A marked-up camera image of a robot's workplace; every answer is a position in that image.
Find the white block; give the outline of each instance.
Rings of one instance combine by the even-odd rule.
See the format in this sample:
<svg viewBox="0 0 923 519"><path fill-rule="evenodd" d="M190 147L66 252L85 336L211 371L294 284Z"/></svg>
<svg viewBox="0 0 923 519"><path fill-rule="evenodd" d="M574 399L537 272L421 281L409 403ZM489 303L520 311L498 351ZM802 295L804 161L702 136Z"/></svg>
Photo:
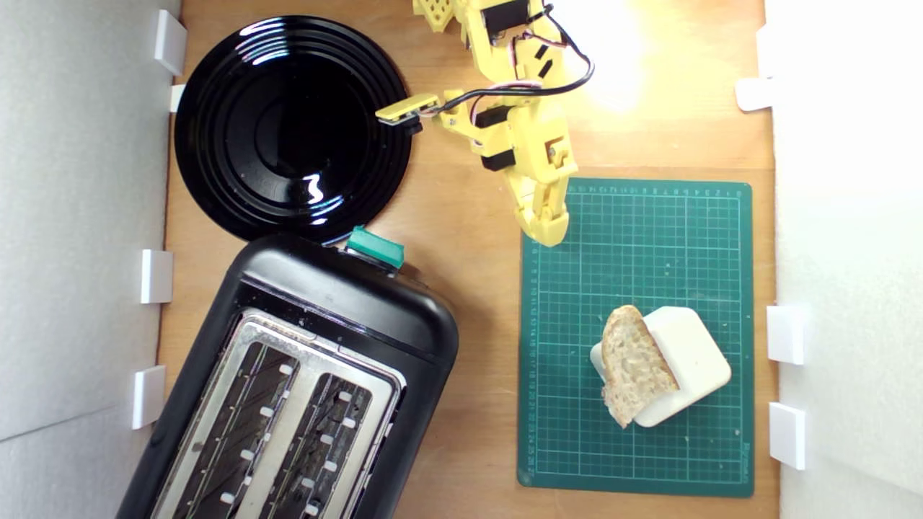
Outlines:
<svg viewBox="0 0 923 519"><path fill-rule="evenodd" d="M772 360L799 366L805 363L801 308L766 307L766 349Z"/></svg>
<svg viewBox="0 0 923 519"><path fill-rule="evenodd" d="M145 249L141 253L141 304L173 300L173 252Z"/></svg>
<svg viewBox="0 0 923 519"><path fill-rule="evenodd" d="M170 87L170 113L175 114L179 110L179 100L183 97L183 92L186 91L186 84L182 85L173 85Z"/></svg>
<svg viewBox="0 0 923 519"><path fill-rule="evenodd" d="M734 92L737 106L744 112L769 108L775 103L775 84L767 78L741 78L737 80Z"/></svg>
<svg viewBox="0 0 923 519"><path fill-rule="evenodd" d="M727 384L731 367L695 310L658 308L644 317L644 323L679 384L679 391L661 395L634 419L642 427L653 427ZM590 359L605 380L601 344L590 351Z"/></svg>
<svg viewBox="0 0 923 519"><path fill-rule="evenodd" d="M805 469L805 412L769 404L769 455L797 470Z"/></svg>
<svg viewBox="0 0 923 519"><path fill-rule="evenodd" d="M152 423L163 410L167 370L154 366L135 372L135 391L131 411L131 428L139 429Z"/></svg>
<svg viewBox="0 0 923 519"><path fill-rule="evenodd" d="M154 59L174 76L183 75L183 65L186 62L186 28L166 9L161 9L157 16Z"/></svg>

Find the black toaster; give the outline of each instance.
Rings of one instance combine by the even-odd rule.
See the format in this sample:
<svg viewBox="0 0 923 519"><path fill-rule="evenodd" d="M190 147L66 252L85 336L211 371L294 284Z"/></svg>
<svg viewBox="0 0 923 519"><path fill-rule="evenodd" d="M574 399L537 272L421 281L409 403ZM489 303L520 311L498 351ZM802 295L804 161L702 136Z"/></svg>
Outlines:
<svg viewBox="0 0 923 519"><path fill-rule="evenodd" d="M354 237L338 249L271 235L243 249L118 517L393 514L458 333L373 235Z"/></svg>

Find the bread slice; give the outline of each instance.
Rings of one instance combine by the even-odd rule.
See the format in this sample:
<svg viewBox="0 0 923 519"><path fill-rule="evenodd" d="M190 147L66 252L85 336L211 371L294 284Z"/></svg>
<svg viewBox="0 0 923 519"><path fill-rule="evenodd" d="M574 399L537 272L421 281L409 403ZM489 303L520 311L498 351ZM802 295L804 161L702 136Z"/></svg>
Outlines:
<svg viewBox="0 0 923 519"><path fill-rule="evenodd" d="M605 322L602 349L603 400L622 428L660 395L679 391L676 377L637 308L612 311Z"/></svg>

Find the cutting mat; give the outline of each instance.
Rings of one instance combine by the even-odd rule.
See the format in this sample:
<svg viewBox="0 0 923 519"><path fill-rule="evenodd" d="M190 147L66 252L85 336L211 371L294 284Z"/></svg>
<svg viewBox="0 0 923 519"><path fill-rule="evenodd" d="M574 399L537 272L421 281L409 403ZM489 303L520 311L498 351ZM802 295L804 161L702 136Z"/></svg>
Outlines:
<svg viewBox="0 0 923 519"><path fill-rule="evenodd" d="M746 184L574 178L557 247L523 239L518 478L524 486L753 493L753 267ZM590 363L612 308L695 309L731 381L622 430Z"/></svg>

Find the round black plate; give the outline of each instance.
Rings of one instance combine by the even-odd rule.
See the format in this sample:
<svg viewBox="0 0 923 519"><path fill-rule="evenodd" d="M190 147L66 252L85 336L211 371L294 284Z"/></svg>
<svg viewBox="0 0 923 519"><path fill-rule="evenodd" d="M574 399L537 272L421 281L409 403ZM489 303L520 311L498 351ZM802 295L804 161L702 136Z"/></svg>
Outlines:
<svg viewBox="0 0 923 519"><path fill-rule="evenodd" d="M266 19L192 73L176 160L193 199L228 232L327 244L374 218L400 184L411 137L375 111L406 97L365 35L323 18Z"/></svg>

